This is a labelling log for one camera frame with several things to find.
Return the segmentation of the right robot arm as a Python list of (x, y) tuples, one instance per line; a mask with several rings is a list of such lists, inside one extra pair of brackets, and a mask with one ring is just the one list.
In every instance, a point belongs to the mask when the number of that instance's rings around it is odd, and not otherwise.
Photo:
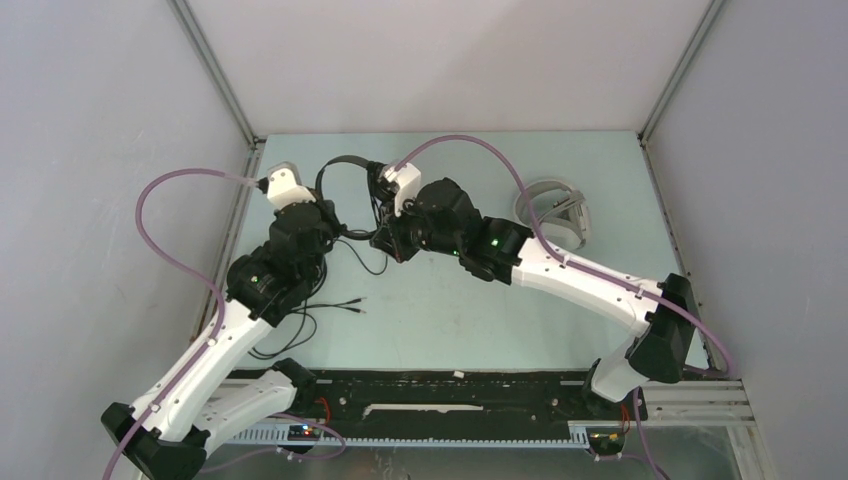
[(418, 252), (450, 255), (486, 282), (532, 288), (563, 298), (622, 325), (627, 340), (592, 367), (581, 392), (585, 411), (606, 418), (648, 381), (675, 384), (684, 377), (695, 327), (688, 282), (628, 275), (544, 245), (531, 229), (484, 217), (457, 183), (444, 178), (371, 181), (378, 227), (370, 244), (399, 263)]

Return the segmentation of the aluminium frame rail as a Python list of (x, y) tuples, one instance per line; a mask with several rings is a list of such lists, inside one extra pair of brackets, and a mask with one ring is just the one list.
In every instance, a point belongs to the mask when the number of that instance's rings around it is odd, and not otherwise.
[[(218, 59), (214, 48), (209, 40), (209, 36), (204, 31), (196, 9), (190, 1), (186, 0), (169, 0), (167, 2), (172, 12), (175, 15), (177, 22), (184, 31), (187, 40), (201, 65), (203, 66), (212, 86), (219, 98), (229, 113), (231, 119), (235, 122), (237, 130), (242, 139), (245, 141), (247, 153), (244, 160), (240, 163), (237, 169), (238, 173), (244, 176), (255, 174), (258, 168), (258, 157), (263, 141), (259, 139), (251, 126), (248, 117), (245, 113), (241, 102), (239, 101), (236, 91), (233, 88), (227, 74), (224, 71), (223, 65)], [(246, 186), (237, 186), (236, 193), (230, 207), (229, 215), (225, 224), (225, 230), (222, 238), (220, 249), (221, 257), (216, 264), (214, 277), (216, 285), (223, 287), (225, 285), (226, 270), (229, 261), (232, 259), (238, 235), (244, 220), (244, 215), (249, 201), (250, 191)]]

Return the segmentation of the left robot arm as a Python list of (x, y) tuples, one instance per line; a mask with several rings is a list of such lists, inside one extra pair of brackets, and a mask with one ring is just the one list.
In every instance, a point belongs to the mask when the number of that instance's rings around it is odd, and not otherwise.
[(149, 479), (192, 479), (223, 442), (261, 419), (304, 416), (316, 403), (315, 376), (291, 358), (253, 384), (211, 396), (236, 364), (316, 291), (338, 223), (321, 201), (275, 214), (269, 239), (229, 268), (225, 293), (201, 337), (132, 404), (114, 403), (101, 421), (118, 451)]

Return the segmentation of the white headphones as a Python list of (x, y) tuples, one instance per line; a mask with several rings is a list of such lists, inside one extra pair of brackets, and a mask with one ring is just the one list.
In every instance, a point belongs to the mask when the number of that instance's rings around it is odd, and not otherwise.
[(528, 227), (533, 213), (542, 235), (556, 246), (575, 251), (590, 239), (590, 213), (586, 197), (575, 186), (558, 179), (538, 180), (525, 186), (527, 198), (519, 193), (513, 216)]

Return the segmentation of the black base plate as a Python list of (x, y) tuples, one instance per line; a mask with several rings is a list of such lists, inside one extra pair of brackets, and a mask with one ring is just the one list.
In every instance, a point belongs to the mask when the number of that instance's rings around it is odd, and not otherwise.
[(345, 439), (544, 442), (580, 422), (648, 417), (642, 394), (610, 403), (586, 371), (312, 370), (290, 413), (329, 422)]

